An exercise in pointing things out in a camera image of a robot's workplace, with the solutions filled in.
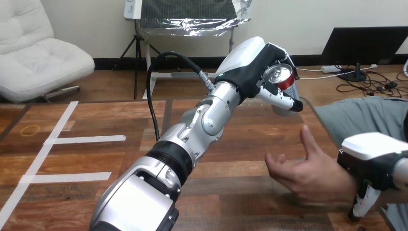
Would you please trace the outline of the person's hand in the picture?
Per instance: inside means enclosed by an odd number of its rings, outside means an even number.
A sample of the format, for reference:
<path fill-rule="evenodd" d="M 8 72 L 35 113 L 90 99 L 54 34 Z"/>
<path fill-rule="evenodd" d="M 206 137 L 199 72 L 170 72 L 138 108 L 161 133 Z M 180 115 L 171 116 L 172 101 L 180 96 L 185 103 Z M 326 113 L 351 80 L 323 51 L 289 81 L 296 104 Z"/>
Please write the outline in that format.
<path fill-rule="evenodd" d="M 357 193 L 355 178 L 322 151 L 308 126 L 302 127 L 300 139 L 306 159 L 289 165 L 286 164 L 285 155 L 273 157 L 267 154 L 265 163 L 270 177 L 301 200 L 352 205 Z"/>

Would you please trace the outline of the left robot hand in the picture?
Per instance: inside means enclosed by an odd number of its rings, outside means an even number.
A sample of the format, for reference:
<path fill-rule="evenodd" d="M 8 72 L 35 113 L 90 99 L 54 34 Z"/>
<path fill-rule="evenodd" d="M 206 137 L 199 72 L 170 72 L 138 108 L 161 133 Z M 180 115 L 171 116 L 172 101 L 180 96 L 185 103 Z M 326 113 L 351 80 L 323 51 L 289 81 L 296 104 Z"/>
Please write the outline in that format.
<path fill-rule="evenodd" d="M 259 36 L 233 49 L 214 77 L 216 83 L 224 81 L 235 86 L 241 102 L 258 97 L 284 116 L 303 110 L 295 84 L 298 74 L 289 54 Z"/>

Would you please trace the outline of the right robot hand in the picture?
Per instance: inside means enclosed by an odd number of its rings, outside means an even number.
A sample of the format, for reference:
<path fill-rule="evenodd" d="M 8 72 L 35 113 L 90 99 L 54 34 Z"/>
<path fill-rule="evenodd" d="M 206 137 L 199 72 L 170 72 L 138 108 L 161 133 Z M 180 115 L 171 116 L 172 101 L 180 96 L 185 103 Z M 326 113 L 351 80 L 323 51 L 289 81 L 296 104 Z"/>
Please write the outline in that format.
<path fill-rule="evenodd" d="M 353 222 L 366 215 L 381 192 L 408 190 L 408 144 L 404 141 L 378 132 L 354 135 L 343 141 L 337 162 L 358 182 L 348 213 Z"/>

